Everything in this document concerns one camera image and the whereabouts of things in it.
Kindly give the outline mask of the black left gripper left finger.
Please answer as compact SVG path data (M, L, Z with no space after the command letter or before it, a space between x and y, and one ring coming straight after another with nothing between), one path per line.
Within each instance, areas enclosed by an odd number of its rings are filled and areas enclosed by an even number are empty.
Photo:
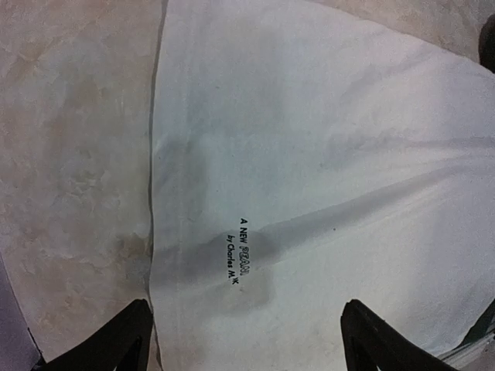
M145 299L136 299L84 342L39 370L146 371L153 316Z

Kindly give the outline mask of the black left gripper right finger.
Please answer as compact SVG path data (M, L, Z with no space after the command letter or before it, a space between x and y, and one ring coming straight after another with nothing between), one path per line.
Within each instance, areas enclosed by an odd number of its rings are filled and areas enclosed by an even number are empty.
M357 299L340 318L346 368L350 371L454 371L450 365L409 342Z

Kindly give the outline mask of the white and green t-shirt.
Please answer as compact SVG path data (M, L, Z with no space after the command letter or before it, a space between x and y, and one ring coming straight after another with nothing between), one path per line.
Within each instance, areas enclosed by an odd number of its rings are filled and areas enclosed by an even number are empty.
M439 356L494 300L494 76L305 1L171 1L150 293L166 370L342 370L356 298Z

